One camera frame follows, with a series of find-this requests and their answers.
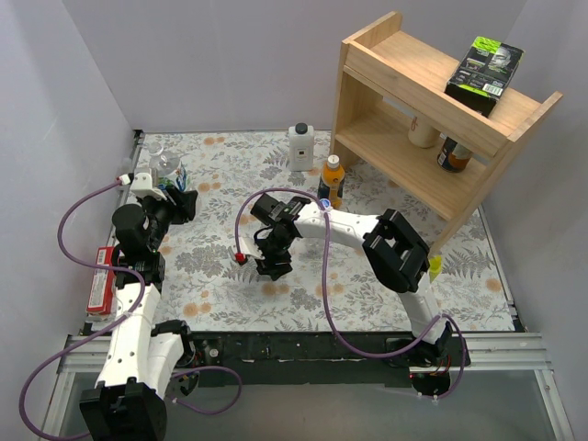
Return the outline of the cream cup on shelf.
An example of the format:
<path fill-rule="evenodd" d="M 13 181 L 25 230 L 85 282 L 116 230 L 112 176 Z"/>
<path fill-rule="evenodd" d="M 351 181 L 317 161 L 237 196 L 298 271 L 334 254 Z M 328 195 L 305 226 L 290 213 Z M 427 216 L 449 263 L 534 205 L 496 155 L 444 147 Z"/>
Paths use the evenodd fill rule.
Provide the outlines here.
<path fill-rule="evenodd" d="M 410 143 L 419 148 L 431 148 L 440 138 L 440 131 L 426 123 L 421 117 L 414 116 L 409 128 Z"/>

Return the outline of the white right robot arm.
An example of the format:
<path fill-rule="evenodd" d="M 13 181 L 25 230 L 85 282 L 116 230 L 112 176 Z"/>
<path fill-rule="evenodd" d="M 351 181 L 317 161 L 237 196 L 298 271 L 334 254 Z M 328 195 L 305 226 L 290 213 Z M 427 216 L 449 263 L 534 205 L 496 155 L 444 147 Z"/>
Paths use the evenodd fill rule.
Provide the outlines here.
<path fill-rule="evenodd" d="M 358 215 L 302 195 L 288 203 L 264 192 L 256 196 L 251 213 L 266 226 L 268 235 L 239 241 L 239 262 L 252 256 L 260 275 L 277 280 L 292 270 L 289 247 L 297 239 L 323 238 L 327 243 L 360 249 L 377 281 L 400 297 L 413 335 L 406 346 L 378 357 L 410 354 L 431 366 L 447 357 L 452 326 L 430 289 L 429 247 L 399 211 Z"/>

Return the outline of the dark jar on shelf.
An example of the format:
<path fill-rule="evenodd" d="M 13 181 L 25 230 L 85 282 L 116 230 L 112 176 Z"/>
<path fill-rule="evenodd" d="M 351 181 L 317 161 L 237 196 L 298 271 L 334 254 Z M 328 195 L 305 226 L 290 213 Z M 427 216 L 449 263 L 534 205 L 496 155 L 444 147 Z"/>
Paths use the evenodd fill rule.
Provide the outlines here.
<path fill-rule="evenodd" d="M 460 173 L 464 171 L 473 152 L 451 138 L 446 138 L 437 156 L 437 164 L 447 172 Z"/>

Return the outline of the red snack box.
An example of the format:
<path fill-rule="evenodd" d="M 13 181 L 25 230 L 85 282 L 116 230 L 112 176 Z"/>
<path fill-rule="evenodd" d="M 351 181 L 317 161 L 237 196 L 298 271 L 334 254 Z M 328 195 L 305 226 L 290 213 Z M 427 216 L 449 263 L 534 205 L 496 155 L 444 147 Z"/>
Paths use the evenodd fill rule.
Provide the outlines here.
<path fill-rule="evenodd" d="M 97 249 L 96 264 L 111 266 L 114 246 L 103 246 Z M 86 305 L 86 313 L 102 319 L 111 314 L 115 293 L 115 273 L 111 270 L 95 269 L 92 287 Z"/>

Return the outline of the orange juice bottle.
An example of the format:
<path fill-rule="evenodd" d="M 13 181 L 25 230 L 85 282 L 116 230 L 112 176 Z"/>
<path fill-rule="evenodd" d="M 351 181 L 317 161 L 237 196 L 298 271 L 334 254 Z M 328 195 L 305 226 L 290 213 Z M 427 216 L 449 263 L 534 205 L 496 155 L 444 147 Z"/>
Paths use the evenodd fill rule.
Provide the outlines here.
<path fill-rule="evenodd" d="M 336 154 L 327 157 L 317 190 L 319 199 L 328 199 L 334 209 L 340 209 L 343 203 L 345 170 Z"/>

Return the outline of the small clear bottle at wall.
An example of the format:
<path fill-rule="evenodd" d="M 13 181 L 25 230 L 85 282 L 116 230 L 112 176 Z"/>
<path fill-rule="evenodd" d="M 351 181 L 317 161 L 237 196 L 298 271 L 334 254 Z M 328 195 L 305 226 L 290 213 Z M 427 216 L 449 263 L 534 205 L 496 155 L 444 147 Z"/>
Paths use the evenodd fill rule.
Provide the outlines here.
<path fill-rule="evenodd" d="M 124 158 L 119 165 L 118 175 L 125 175 L 125 174 L 131 173 L 131 172 L 132 172 L 132 160 L 129 157 Z"/>

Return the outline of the wooden shelf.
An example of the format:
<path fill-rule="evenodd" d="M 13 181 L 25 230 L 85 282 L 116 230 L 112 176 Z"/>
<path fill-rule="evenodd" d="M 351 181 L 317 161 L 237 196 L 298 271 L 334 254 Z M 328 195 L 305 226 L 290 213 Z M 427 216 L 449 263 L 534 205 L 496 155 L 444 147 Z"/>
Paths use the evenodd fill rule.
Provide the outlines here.
<path fill-rule="evenodd" d="M 341 43 L 331 152 L 342 166 L 358 159 L 376 167 L 442 217 L 447 225 L 431 246 L 437 254 L 469 219 L 561 100 L 539 103 L 507 88 L 485 118 L 445 94 L 458 61 L 401 31 L 392 11 Z M 458 174 L 435 162 L 439 146 L 414 146 L 412 118 L 476 153 Z"/>

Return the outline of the yellow squeeze bottle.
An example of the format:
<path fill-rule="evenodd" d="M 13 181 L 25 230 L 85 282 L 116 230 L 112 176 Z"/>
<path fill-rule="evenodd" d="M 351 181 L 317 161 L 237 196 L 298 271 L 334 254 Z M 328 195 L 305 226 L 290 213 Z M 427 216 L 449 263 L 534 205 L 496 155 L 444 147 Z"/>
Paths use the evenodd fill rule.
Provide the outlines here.
<path fill-rule="evenodd" d="M 429 277 L 430 282 L 433 283 L 435 279 L 442 273 L 443 271 L 443 257 L 441 255 L 436 255 L 429 259 Z"/>

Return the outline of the blue bottle cap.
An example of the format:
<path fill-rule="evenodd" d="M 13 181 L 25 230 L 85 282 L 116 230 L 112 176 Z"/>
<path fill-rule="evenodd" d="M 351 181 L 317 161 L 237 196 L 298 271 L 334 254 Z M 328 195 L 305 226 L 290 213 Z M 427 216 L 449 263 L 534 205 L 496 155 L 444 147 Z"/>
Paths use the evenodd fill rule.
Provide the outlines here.
<path fill-rule="evenodd" d="M 321 198 L 320 199 L 321 205 L 325 210 L 330 210 L 333 208 L 331 201 L 328 198 Z"/>

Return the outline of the clear water bottle white-blue label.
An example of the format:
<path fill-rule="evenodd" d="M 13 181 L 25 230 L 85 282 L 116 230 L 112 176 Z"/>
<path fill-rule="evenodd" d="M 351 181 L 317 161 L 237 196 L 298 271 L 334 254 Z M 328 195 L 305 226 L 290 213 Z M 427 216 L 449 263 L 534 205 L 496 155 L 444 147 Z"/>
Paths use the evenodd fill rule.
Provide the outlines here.
<path fill-rule="evenodd" d="M 158 143 L 150 143 L 147 150 L 149 167 L 157 172 L 157 186 L 162 190 L 176 187 L 179 191 L 186 191 L 187 172 L 181 158 Z"/>

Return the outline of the white square lotion bottle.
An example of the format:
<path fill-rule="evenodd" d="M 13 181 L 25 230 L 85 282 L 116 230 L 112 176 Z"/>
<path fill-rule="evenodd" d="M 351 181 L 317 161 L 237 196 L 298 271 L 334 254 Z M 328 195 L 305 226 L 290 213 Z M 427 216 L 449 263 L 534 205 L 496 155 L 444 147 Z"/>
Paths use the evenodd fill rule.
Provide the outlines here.
<path fill-rule="evenodd" d="M 304 122 L 288 128 L 289 169 L 306 172 L 313 168 L 314 128 Z"/>

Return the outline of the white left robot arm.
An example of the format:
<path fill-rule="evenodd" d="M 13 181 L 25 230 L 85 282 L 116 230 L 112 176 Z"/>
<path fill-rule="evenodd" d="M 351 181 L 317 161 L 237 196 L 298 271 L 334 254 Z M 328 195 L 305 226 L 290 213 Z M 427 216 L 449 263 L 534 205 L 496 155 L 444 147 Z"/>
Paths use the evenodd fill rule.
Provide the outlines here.
<path fill-rule="evenodd" d="M 84 390 L 79 407 L 95 440 L 162 440 L 167 424 L 164 395 L 175 367 L 195 358 L 189 328 L 181 320 L 155 323 L 162 297 L 165 260 L 159 248 L 170 226 L 192 221 L 198 192 L 168 187 L 163 198 L 145 196 L 116 209 L 118 244 L 116 317 L 107 360 L 96 385 Z"/>

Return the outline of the black green product box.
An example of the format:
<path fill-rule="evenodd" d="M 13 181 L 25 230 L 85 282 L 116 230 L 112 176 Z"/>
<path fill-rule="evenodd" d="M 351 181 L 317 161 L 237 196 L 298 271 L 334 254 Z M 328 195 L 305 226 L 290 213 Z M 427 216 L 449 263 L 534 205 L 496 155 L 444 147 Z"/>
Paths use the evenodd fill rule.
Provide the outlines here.
<path fill-rule="evenodd" d="M 445 93 L 489 117 L 525 55 L 525 51 L 483 36 L 471 44 L 447 80 Z"/>

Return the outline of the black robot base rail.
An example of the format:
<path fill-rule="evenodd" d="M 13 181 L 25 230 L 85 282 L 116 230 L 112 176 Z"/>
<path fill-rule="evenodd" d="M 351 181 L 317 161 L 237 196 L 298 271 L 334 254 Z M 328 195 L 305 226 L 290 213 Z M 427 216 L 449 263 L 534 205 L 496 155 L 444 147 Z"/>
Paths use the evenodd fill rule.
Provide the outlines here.
<path fill-rule="evenodd" d="M 237 384 L 379 384 L 433 396 L 449 391 L 470 364 L 467 343 L 457 334 L 438 346 L 420 343 L 405 354 L 399 351 L 412 341 L 408 332 L 347 332 L 344 339 L 391 356 L 355 354 L 330 332 L 192 332 L 186 337 L 191 367 L 227 370 L 185 379 L 182 391 Z"/>

